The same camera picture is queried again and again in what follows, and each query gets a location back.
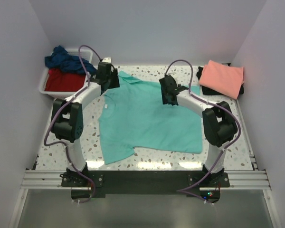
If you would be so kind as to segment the teal t-shirt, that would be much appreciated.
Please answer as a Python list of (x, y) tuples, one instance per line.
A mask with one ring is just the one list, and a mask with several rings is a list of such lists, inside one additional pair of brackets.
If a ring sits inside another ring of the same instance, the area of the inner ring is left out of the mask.
[(104, 94), (99, 117), (100, 146), (105, 164), (134, 154), (136, 147), (161, 151), (202, 152), (198, 114), (162, 103), (161, 86), (119, 72), (118, 88)]

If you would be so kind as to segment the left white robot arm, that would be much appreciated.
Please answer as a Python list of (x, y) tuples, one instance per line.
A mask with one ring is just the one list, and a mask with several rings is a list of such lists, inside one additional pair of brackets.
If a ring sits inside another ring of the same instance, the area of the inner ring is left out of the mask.
[(77, 186), (85, 186), (89, 181), (86, 161), (83, 157), (80, 137), (84, 130), (83, 110), (104, 92), (120, 86), (118, 71), (111, 59), (102, 59), (94, 76), (79, 91), (65, 99), (56, 99), (52, 109), (50, 131), (65, 146), (67, 169), (73, 171), (72, 181)]

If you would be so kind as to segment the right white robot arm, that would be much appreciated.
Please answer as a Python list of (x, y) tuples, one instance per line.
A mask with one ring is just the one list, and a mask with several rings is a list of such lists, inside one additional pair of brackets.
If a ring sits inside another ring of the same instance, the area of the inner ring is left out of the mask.
[(204, 164), (207, 172), (202, 181), (212, 187), (219, 181), (217, 173), (224, 169), (225, 151), (241, 134), (238, 120), (227, 102), (213, 103), (196, 95), (191, 87), (177, 84), (171, 75), (159, 80), (163, 104), (185, 107), (202, 119), (203, 132), (209, 143), (208, 156)]

